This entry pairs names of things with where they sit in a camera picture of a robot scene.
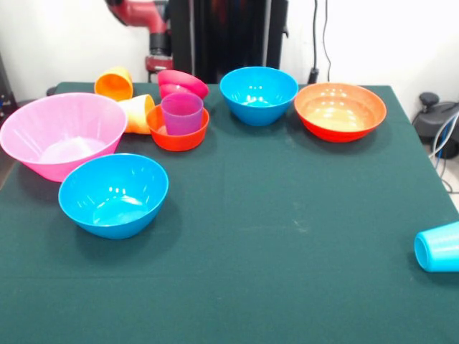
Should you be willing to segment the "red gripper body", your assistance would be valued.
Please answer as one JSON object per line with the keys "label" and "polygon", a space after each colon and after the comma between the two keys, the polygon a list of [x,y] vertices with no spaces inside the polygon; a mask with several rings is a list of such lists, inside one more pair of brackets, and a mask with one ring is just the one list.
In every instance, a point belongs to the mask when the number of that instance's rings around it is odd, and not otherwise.
{"label": "red gripper body", "polygon": [[173,68],[173,58],[164,55],[149,55],[145,58],[145,66],[148,73],[170,70]]}

